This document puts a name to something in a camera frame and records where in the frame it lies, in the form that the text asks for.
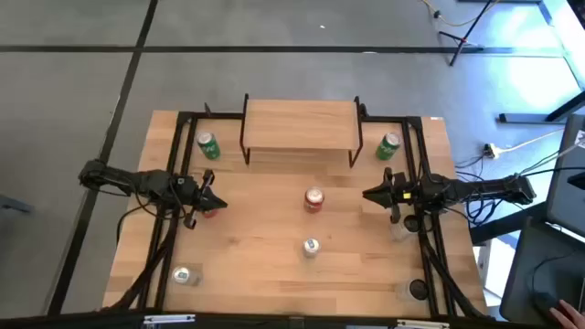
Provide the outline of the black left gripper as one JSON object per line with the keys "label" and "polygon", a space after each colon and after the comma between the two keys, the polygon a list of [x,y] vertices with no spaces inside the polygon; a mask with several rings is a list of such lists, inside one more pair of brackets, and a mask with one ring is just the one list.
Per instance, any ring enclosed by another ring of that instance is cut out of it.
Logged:
{"label": "black left gripper", "polygon": [[228,207],[228,204],[216,196],[210,188],[215,179],[213,171],[206,169],[202,178],[202,186],[199,186],[194,177],[190,175],[178,175],[174,181],[174,189],[180,206],[191,206],[183,221],[187,228],[196,226],[196,213],[216,212]]}

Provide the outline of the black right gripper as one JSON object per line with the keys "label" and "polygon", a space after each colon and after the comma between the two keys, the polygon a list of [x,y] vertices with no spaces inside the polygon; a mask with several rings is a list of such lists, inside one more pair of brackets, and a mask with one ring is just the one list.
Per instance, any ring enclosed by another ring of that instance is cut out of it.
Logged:
{"label": "black right gripper", "polygon": [[400,204],[412,206],[419,196],[419,185],[408,181],[403,172],[394,173],[390,167],[384,171],[384,182],[363,191],[363,198],[390,209],[390,222],[398,224]]}

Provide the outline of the green Sprite can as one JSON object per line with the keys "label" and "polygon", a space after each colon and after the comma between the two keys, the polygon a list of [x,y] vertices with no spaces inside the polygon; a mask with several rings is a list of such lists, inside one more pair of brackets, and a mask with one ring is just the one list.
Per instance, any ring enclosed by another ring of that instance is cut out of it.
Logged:
{"label": "green Sprite can", "polygon": [[200,132],[197,134],[197,145],[202,154],[209,160],[216,160],[220,157],[220,148],[213,133]]}
{"label": "green Sprite can", "polygon": [[401,146],[401,140],[395,133],[386,133],[376,150],[376,157],[379,160],[389,160]]}

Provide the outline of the wooden shelf with black legs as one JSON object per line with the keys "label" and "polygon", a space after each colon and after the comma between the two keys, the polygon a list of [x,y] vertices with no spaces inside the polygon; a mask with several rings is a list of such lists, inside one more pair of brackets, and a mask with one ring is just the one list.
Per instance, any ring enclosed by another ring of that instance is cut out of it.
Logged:
{"label": "wooden shelf with black legs", "polygon": [[365,105],[351,101],[261,100],[244,96],[239,148],[346,151],[353,167],[363,148]]}

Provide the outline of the clear bottle with black cap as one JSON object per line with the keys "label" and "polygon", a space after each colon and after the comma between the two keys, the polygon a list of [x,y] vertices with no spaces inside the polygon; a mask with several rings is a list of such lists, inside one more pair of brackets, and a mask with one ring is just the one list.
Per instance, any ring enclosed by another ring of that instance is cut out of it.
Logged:
{"label": "clear bottle with black cap", "polygon": [[395,241],[402,241],[415,236],[420,231],[420,222],[414,215],[401,218],[398,223],[390,225],[390,234]]}
{"label": "clear bottle with black cap", "polygon": [[395,293],[402,301],[420,302],[429,297],[429,288],[424,280],[414,279],[400,283]]}

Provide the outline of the dark grey desk pad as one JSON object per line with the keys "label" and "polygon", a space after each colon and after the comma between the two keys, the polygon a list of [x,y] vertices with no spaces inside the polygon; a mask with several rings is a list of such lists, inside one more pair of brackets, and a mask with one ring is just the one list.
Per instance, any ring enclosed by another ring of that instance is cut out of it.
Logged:
{"label": "dark grey desk pad", "polygon": [[585,313],[585,240],[546,222],[521,230],[500,314],[510,322],[554,327],[553,316],[535,310],[535,292],[547,292]]}

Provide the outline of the black floor stand base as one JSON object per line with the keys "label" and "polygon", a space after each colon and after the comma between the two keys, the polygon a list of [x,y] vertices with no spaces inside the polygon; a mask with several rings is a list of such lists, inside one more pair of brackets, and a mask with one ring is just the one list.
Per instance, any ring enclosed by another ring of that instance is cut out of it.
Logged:
{"label": "black floor stand base", "polygon": [[500,113],[497,120],[510,124],[564,124],[575,111],[585,106],[585,90],[550,113]]}

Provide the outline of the black tripod stand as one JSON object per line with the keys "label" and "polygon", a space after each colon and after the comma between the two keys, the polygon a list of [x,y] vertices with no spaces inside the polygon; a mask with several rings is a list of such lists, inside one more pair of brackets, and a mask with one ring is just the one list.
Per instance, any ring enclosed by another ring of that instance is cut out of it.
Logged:
{"label": "black tripod stand", "polygon": [[438,31],[438,35],[440,37],[447,37],[448,39],[452,40],[455,44],[455,50],[453,51],[452,54],[452,58],[449,61],[449,66],[453,67],[455,62],[457,61],[458,57],[460,57],[463,53],[463,49],[467,46],[470,46],[471,48],[478,48],[479,50],[483,50],[484,47],[483,46],[479,46],[478,44],[474,44],[472,42],[469,41],[469,37],[472,34],[473,30],[476,28],[476,26],[478,25],[479,21],[483,18],[483,16],[489,12],[495,5],[497,5],[499,2],[499,0],[486,0],[484,7],[481,9],[481,11],[472,19],[469,19],[466,22],[463,23],[453,23],[453,22],[449,22],[446,18],[444,18],[442,16],[442,14],[440,14],[439,10],[436,10],[433,13],[433,17],[437,18],[439,20],[442,21],[442,23],[448,27],[467,27],[465,33],[462,36],[457,36],[454,35],[453,33],[444,31],[444,30],[439,30]]}

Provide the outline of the grey desk panel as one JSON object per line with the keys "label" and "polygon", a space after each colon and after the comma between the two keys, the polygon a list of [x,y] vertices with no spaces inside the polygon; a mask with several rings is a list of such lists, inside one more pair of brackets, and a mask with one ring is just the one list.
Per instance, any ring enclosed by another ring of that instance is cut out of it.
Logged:
{"label": "grey desk panel", "polygon": [[552,223],[561,225],[585,238],[585,188],[574,186],[569,179],[585,173],[585,115],[568,117],[560,150],[567,151],[560,157],[551,178],[547,198],[547,217]]}

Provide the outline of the black computer mouse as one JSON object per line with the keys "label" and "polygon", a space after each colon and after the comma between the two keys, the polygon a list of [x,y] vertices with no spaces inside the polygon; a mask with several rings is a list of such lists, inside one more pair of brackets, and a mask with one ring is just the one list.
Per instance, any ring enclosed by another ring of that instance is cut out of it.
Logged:
{"label": "black computer mouse", "polygon": [[535,292],[532,302],[535,310],[543,317],[551,317],[550,310],[558,307],[558,300],[547,292]]}

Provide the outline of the person's hand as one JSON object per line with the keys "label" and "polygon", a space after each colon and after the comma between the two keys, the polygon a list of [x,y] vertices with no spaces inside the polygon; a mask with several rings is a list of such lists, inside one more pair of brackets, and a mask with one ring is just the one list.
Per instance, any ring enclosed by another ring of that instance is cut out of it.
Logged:
{"label": "person's hand", "polygon": [[564,300],[559,300],[558,306],[551,307],[549,312],[563,329],[585,329],[585,313],[580,313]]}

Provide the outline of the black aluminium table frame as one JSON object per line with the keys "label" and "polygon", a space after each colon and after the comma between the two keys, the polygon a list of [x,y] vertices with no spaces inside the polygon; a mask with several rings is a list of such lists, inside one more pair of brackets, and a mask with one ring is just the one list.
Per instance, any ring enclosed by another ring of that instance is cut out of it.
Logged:
{"label": "black aluminium table frame", "polygon": [[[425,276],[416,236],[395,241],[389,213],[362,197],[386,167],[414,178],[427,158],[434,173],[453,176],[444,121],[431,117],[364,116],[363,148],[353,167],[346,151],[239,148],[242,113],[199,113],[197,129],[218,138],[221,156],[193,148],[188,172],[215,173],[213,192],[228,203],[212,218],[177,231],[173,267],[200,271],[197,286],[155,275],[147,302],[167,311],[360,317],[425,317],[425,301],[398,298],[400,283]],[[389,160],[376,150],[386,133],[401,146]],[[322,209],[304,209],[305,191],[324,192]],[[312,259],[303,242],[321,243]]]}

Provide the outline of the silver metal bracket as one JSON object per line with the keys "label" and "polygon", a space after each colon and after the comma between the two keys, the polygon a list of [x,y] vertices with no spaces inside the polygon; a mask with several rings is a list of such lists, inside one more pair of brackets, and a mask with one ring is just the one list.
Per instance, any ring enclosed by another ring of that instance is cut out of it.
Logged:
{"label": "silver metal bracket", "polygon": [[448,323],[398,319],[396,329],[451,329]]}
{"label": "silver metal bracket", "polygon": [[143,320],[144,325],[159,324],[183,324],[193,323],[196,320],[194,314],[157,314],[146,315]]}

